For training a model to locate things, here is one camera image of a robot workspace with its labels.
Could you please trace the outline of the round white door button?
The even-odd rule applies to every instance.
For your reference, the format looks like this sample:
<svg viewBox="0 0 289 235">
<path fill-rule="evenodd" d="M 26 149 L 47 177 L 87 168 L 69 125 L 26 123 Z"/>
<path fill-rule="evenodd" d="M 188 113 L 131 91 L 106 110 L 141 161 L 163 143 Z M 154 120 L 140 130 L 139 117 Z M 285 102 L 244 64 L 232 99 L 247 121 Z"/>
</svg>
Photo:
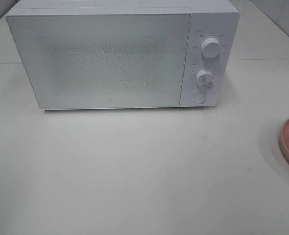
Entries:
<svg viewBox="0 0 289 235">
<path fill-rule="evenodd" d="M 196 92 L 192 95 L 191 100 L 195 104 L 202 104 L 206 101 L 206 93 Z"/>
</svg>

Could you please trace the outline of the white microwave door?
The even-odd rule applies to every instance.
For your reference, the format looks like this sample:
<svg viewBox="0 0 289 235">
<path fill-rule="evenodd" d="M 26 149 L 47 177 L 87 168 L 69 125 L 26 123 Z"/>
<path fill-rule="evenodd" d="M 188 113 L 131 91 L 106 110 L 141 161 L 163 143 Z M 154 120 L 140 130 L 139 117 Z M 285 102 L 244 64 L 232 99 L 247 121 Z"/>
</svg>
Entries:
<svg viewBox="0 0 289 235">
<path fill-rule="evenodd" d="M 177 107 L 190 15 L 7 18 L 44 110 Z"/>
</svg>

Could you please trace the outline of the lower white timer knob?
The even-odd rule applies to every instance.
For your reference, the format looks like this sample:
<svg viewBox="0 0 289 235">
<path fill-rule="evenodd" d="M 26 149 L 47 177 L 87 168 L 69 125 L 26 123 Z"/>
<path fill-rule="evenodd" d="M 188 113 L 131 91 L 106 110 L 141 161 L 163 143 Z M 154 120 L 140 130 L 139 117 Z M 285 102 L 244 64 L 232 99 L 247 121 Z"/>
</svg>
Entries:
<svg viewBox="0 0 289 235">
<path fill-rule="evenodd" d="M 196 73 L 196 83 L 199 87 L 207 86 L 214 78 L 210 70 L 200 70 Z"/>
</svg>

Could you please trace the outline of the white microwave oven body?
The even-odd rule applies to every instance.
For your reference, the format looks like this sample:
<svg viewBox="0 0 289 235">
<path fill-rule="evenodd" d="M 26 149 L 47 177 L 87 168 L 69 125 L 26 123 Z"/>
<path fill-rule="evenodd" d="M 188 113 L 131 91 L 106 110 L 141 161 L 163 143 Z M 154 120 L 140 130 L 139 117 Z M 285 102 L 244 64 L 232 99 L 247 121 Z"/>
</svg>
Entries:
<svg viewBox="0 0 289 235">
<path fill-rule="evenodd" d="M 240 13 L 227 0 L 21 0 L 10 9 L 6 19 L 9 16 L 166 14 L 190 15 L 177 107 L 215 106 L 240 18 Z M 215 36 L 222 43 L 220 54 L 213 59 L 206 59 L 201 53 L 200 44 L 208 36 Z M 196 73 L 200 70 L 214 74 L 207 86 L 199 87 L 196 83 Z M 196 92 L 206 93 L 204 103 L 192 102 L 191 97 Z"/>
</svg>

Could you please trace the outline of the upper white power knob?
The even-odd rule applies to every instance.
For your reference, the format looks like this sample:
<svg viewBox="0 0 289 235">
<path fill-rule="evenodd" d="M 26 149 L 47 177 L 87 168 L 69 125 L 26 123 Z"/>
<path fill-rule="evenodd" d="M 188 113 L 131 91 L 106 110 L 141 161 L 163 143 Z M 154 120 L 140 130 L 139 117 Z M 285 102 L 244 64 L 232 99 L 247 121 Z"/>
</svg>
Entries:
<svg viewBox="0 0 289 235">
<path fill-rule="evenodd" d="M 200 44 L 201 53 L 206 59 L 216 58 L 221 51 L 222 43 L 215 36 L 206 37 Z"/>
</svg>

